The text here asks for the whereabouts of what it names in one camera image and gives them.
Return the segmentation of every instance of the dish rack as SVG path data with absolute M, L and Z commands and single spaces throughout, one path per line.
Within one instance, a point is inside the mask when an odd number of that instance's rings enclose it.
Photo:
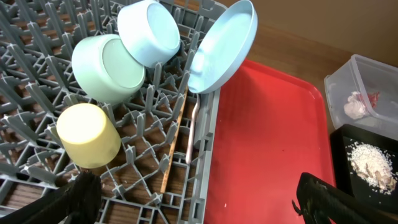
M 185 151 L 196 96 L 188 93 L 166 193 L 160 194 L 160 186 L 190 64 L 226 8 L 212 0 L 161 0 L 178 24 L 180 51 L 163 67 L 147 69 L 145 84 L 128 100 L 96 102 L 73 76 L 73 48 L 88 36 L 118 34 L 118 12 L 135 2 L 0 1 L 0 217 L 81 172 L 62 148 L 55 124 L 67 107 L 92 103 L 122 138 L 116 158 L 92 170 L 103 185 L 97 222 L 203 223 L 220 90 L 201 96 L 189 166 Z

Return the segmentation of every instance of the light green bowl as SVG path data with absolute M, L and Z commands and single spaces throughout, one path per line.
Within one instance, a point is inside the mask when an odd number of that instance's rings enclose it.
M 145 68 L 116 34 L 87 37 L 75 47 L 72 69 L 80 87 L 96 101 L 120 103 L 144 83 Z

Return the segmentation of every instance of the light blue bowl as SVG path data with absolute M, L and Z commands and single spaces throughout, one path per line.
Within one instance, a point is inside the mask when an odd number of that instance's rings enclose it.
M 188 81 L 192 93 L 210 93 L 224 85 L 243 63 L 257 31 L 251 1 L 233 4 L 213 24 L 201 42 Z

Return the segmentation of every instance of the black tray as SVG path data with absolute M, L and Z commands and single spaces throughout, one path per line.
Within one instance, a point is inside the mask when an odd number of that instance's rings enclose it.
M 398 172 L 398 141 L 345 124 L 330 135 L 337 188 L 359 202 L 372 205 L 385 212 L 398 214 L 398 184 L 391 195 L 384 195 L 379 191 L 372 191 L 376 188 L 370 187 L 365 180 L 355 174 L 347 157 L 347 152 L 351 152 L 351 149 L 346 146 L 356 141 L 376 146 L 383 152 L 387 150 L 387 153 L 391 155 L 392 172 Z

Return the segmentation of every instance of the clear plastic container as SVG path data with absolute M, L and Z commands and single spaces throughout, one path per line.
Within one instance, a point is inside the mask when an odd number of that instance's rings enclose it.
M 398 140 L 398 68 L 353 55 L 325 78 L 331 120 Z

